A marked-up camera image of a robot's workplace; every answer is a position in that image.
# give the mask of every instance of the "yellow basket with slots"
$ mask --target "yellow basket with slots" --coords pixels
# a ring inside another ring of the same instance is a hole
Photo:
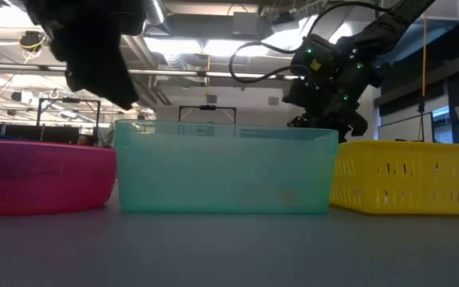
[[[340,144],[331,204],[368,214],[459,214],[459,144]]]

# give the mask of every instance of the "gray table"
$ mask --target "gray table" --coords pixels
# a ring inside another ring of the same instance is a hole
[[[0,286],[458,286],[459,217],[0,217]]]

